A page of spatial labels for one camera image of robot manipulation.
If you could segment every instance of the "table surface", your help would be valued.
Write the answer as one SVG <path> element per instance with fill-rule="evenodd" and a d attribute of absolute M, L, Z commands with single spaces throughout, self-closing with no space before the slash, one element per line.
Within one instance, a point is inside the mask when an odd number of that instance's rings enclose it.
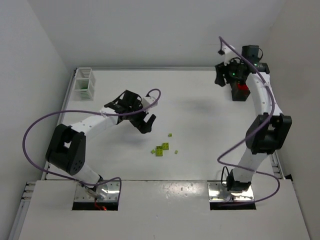
<path fill-rule="evenodd" d="M 252 98 L 232 101 L 230 87 L 214 83 L 215 71 L 95 70 L 93 74 L 94 100 L 74 100 L 73 83 L 66 109 L 98 111 L 125 89 L 141 96 L 153 88 L 162 92 L 158 106 L 150 111 L 156 115 L 151 133 L 141 134 L 129 122 L 122 122 L 87 142 L 86 162 L 105 179 L 218 180 L 222 169 L 218 156 L 245 136 L 256 117 Z M 68 113 L 63 124 L 87 117 Z M 150 153 L 165 142 L 170 149 L 162 157 Z M 244 150 L 243 144 L 223 160 L 237 164 Z M 64 174 L 55 166 L 49 169 Z M 273 173 L 269 160 L 259 170 Z M 59 177 L 49 174 L 46 179 Z"/>
<path fill-rule="evenodd" d="M 274 179 L 255 175 L 257 199 Z M 290 180 L 256 210 L 210 210 L 205 181 L 123 181 L 118 211 L 72 211 L 76 183 L 36 183 L 20 240 L 308 240 Z"/>

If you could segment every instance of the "white wall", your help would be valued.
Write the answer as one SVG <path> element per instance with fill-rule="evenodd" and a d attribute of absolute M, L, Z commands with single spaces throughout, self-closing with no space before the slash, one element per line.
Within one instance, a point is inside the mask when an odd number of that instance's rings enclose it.
<path fill-rule="evenodd" d="M 292 116 L 280 156 L 312 239 L 320 236 L 319 11 L 319 0 L 287 0 L 263 48 L 279 106 Z"/>
<path fill-rule="evenodd" d="M 284 0 L 28 0 L 58 53 L 80 66 L 214 66 L 218 36 L 261 44 Z"/>
<path fill-rule="evenodd" d="M 0 240 L 9 236 L 26 181 L 37 180 L 22 152 L 36 118 L 59 110 L 70 74 L 26 0 L 0 1 Z M 28 151 L 41 165 L 57 118 L 40 124 Z"/>

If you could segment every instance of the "black cable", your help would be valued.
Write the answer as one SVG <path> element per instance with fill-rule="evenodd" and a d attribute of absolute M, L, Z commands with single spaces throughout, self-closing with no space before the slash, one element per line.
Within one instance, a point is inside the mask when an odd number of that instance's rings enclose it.
<path fill-rule="evenodd" d="M 225 169 L 226 169 L 226 172 L 228 173 L 228 174 L 227 174 L 227 177 L 228 177 L 229 174 L 230 174 L 228 167 L 227 167 L 227 166 L 223 166 L 223 168 L 222 168 L 222 173 L 221 173 L 221 180 L 220 180 L 220 181 L 221 181 L 221 185 L 226 188 L 227 186 L 223 184 L 223 178 L 224 178 L 224 174 L 225 174 Z"/>
<path fill-rule="evenodd" d="M 261 57 L 259 58 L 259 61 L 261 61 L 261 59 L 264 57 L 264 51 L 262 51 L 262 49 L 259 47 L 259 50 L 261 51 L 262 55 Z"/>

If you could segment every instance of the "green block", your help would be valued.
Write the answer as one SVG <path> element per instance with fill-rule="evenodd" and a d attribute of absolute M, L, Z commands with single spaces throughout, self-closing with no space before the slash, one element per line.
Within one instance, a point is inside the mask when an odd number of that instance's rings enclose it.
<path fill-rule="evenodd" d="M 162 146 L 156 146 L 155 155 L 156 155 L 157 157 L 162 157 L 162 156 L 164 155 Z"/>
<path fill-rule="evenodd" d="M 162 149 L 163 150 L 169 150 L 169 143 L 168 142 L 162 143 Z"/>

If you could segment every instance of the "white basket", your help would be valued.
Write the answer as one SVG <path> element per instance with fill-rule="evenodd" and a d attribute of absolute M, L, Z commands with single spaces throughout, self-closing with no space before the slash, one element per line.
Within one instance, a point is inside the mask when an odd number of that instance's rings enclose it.
<path fill-rule="evenodd" d="M 80 101 L 93 100 L 96 79 L 90 67 L 80 67 L 75 73 L 74 93 Z"/>

